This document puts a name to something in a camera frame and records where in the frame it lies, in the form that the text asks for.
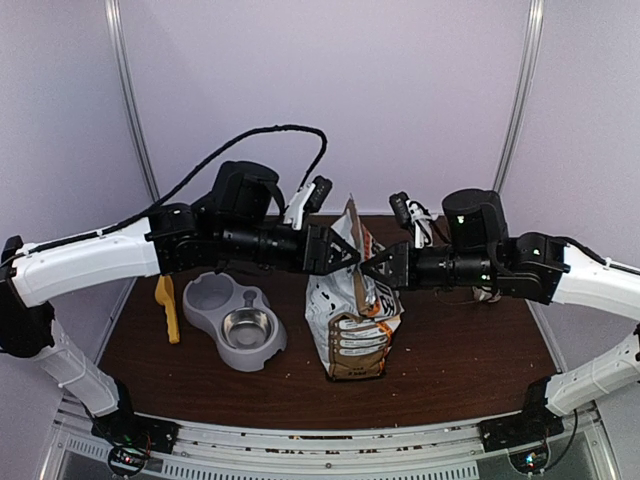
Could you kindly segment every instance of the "white wall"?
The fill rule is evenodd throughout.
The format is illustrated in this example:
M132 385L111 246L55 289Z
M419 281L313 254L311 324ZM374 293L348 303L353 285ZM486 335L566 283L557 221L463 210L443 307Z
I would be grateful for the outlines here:
M100 227L147 204L102 0L0 3L0 65L2 243ZM91 356L122 288L53 302ZM34 478L59 400L54 382L29 362L0 355L2 478Z
M362 212L405 189L430 208L489 188L511 114L529 4L354 0L122 1L151 163L166 192L227 139L256 126L324 129L318 173ZM302 134L251 139L227 158L274 167L289 197L315 155ZM211 188L216 167L180 198Z
M503 201L511 233L573 236L640 265L640 4L546 2L531 97ZM630 320L540 310L569 368L628 335ZM623 478L637 479L640 387L598 402Z

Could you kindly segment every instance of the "yellow plastic tool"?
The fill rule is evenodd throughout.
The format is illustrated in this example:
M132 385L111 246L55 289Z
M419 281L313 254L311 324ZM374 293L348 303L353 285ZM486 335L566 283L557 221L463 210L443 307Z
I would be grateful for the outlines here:
M160 275L156 285L156 302L164 305L164 313L167 316L167 332L169 343L180 343L180 330L178 329L178 315L176 313L176 299L173 290L173 280L169 275Z

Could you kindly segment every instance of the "stainless steel bowl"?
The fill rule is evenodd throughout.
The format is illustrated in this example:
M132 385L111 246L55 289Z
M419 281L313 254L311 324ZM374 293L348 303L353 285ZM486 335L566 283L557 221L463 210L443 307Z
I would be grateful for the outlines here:
M242 307L227 314L222 321L222 339L238 350L255 350L263 346L273 332L269 315L253 307Z

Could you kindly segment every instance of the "pet food bag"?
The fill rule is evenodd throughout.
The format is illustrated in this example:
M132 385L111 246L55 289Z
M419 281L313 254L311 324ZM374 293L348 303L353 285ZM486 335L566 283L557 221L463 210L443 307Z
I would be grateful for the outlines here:
M353 198L333 229L362 261L384 249L360 221ZM332 380L382 375L402 311L398 293L362 275L357 266L309 277L305 316Z

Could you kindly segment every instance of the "dark wood surface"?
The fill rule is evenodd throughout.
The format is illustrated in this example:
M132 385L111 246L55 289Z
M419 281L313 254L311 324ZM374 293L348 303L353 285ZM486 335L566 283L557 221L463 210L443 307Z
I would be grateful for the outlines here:
M406 239L389 217L364 217L383 244ZM256 278L288 334L287 349L257 373L225 365L215 343L182 316L181 295L202 271L174 277L182 341L167 340L156 278L136 283L101 367L123 380L136 410L182 420L242 427L340 429L423 425L511 412L527 385L555 369L521 300L447 305L469 289L402 294L405 313L386 375L333 383L325 379L304 318L307 279L276 272Z

